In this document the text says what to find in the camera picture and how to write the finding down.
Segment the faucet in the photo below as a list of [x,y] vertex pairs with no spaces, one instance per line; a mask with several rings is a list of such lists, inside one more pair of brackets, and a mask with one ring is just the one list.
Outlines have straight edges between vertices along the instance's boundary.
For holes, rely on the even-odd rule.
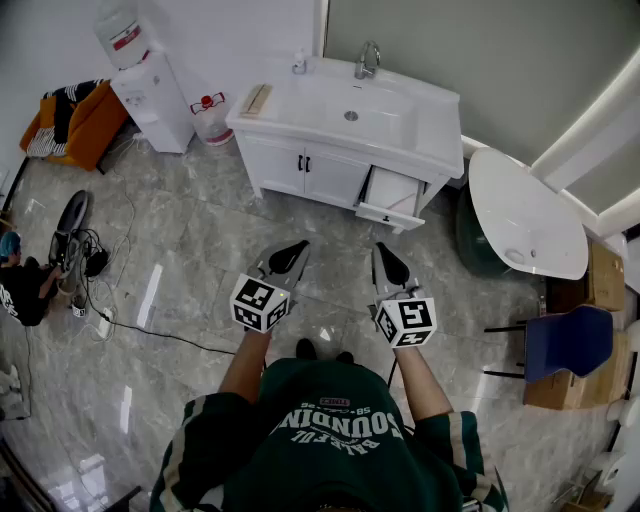
[[[367,67],[367,53],[369,52],[369,48],[372,47],[373,51],[376,53],[376,65],[374,67]],[[380,48],[378,47],[378,43],[375,41],[367,41],[362,46],[362,51],[360,52],[360,58],[356,61],[356,72],[353,74],[358,80],[362,80],[365,76],[369,78],[373,78],[376,74],[376,69],[380,66]]]

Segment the soap bottle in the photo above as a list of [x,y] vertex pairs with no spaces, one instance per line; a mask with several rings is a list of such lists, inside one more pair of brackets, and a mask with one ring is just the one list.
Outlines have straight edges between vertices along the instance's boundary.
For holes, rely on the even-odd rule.
[[304,75],[307,72],[307,61],[304,58],[304,48],[300,48],[294,54],[291,70],[294,75]]

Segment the drawer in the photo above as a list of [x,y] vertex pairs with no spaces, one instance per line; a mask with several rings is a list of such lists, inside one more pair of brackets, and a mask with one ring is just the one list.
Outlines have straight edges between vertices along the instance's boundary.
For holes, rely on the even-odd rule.
[[413,216],[422,186],[415,178],[374,167],[356,215],[393,226],[396,232],[417,228],[424,224],[424,220]]

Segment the sink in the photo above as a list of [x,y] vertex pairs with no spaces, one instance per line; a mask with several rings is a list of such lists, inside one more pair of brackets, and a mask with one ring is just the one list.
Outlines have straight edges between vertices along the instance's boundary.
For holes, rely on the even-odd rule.
[[227,116],[229,127],[363,151],[429,182],[434,173],[462,176],[456,93],[383,69],[357,80],[352,62],[311,58],[307,69],[270,73],[273,89],[260,114],[243,116],[242,97]]

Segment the person sitting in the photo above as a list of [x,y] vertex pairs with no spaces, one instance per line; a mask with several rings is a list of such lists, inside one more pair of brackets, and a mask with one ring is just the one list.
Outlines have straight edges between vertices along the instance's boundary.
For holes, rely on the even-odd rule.
[[0,240],[0,301],[9,314],[24,326],[38,325],[49,301],[58,293],[60,267],[40,266],[29,256],[20,265],[20,236],[9,231]]

